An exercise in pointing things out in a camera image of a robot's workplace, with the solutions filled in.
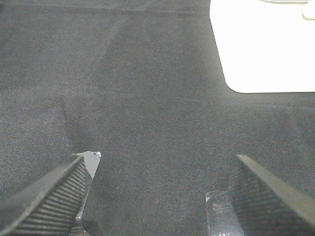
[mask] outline dark gray cloth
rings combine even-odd
[[[96,236],[205,236],[238,153],[315,197],[314,94],[229,89],[208,0],[0,2],[0,199],[86,150]]]

